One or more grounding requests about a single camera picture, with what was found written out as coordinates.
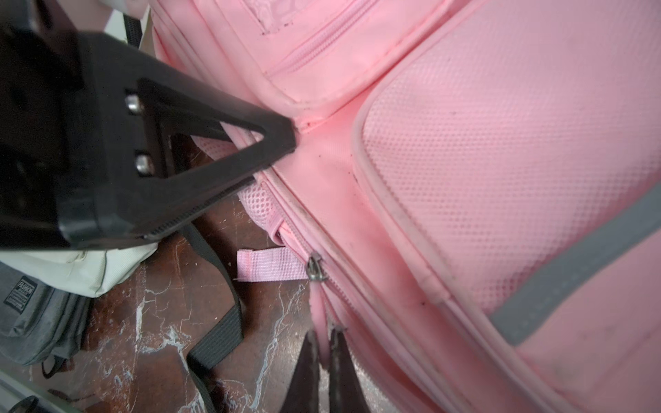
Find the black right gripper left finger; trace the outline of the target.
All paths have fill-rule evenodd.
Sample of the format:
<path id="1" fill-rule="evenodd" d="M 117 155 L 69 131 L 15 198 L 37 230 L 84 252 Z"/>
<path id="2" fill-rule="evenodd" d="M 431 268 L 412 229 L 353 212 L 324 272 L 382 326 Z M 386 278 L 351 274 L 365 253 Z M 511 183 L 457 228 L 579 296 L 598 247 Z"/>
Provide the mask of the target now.
<path id="1" fill-rule="evenodd" d="M 319 348 L 314 330 L 306 333 L 280 413 L 319 412 Z"/>

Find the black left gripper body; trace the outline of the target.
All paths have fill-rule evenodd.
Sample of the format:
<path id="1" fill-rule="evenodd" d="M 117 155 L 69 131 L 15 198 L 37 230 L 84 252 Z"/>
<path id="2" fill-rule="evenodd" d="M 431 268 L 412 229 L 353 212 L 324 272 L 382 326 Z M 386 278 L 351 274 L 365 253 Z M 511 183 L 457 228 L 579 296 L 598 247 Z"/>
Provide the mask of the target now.
<path id="1" fill-rule="evenodd" d="M 56 1 L 1 3 L 1 247 L 95 250 L 74 236 L 65 189 L 85 146 L 97 146 L 87 72 L 96 33 L 77 30 Z"/>

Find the grey backpack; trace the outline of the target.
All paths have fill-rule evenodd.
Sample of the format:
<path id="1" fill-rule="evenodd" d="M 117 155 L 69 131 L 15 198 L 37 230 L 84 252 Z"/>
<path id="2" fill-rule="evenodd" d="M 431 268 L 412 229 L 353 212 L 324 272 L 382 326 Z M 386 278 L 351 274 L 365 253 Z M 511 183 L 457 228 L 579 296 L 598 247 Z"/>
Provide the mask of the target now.
<path id="1" fill-rule="evenodd" d="M 1 355 L 50 379 L 81 349 L 92 299 L 1 265 Z"/>

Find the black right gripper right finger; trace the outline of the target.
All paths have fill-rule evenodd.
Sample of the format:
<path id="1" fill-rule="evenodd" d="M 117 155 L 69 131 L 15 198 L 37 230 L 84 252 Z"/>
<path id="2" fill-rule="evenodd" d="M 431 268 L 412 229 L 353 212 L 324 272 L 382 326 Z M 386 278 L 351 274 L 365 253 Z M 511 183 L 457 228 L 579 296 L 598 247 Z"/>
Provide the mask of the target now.
<path id="1" fill-rule="evenodd" d="M 330 412 L 370 413 L 344 332 L 334 329 L 330 342 Z"/>

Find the pink backpack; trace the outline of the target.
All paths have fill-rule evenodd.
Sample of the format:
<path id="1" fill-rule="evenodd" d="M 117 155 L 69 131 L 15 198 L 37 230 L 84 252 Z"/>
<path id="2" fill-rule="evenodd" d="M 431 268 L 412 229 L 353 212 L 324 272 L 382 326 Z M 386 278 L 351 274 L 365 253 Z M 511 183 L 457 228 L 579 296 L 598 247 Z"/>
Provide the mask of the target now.
<path id="1" fill-rule="evenodd" d="M 294 122 L 241 200 L 406 412 L 660 409 L 657 1 L 154 1 L 162 60 Z"/>

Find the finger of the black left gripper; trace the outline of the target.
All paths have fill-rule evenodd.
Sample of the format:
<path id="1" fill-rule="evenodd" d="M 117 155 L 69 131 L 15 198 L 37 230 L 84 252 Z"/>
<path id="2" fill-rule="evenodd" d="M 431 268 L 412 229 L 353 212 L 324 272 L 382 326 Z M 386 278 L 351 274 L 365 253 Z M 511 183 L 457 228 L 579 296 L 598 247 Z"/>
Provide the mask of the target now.
<path id="1" fill-rule="evenodd" d="M 60 232 L 70 243 L 149 243 L 250 184 L 296 147 L 291 120 L 203 84 L 109 35 L 80 33 L 80 88 L 63 94 L 70 169 L 56 181 Z M 176 139 L 258 142 L 185 169 Z"/>

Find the beige backpack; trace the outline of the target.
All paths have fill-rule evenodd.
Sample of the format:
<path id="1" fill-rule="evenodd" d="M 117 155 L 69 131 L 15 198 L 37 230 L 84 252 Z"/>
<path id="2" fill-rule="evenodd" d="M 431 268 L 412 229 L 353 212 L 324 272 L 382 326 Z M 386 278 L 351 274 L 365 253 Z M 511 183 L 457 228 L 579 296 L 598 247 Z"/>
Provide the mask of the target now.
<path id="1" fill-rule="evenodd" d="M 82 412 L 221 412 L 210 368 L 187 357 L 235 300 L 197 237 L 167 237 L 125 282 L 95 299 L 83 348 L 46 379 L 41 367 L 2 359 L 13 377 Z"/>

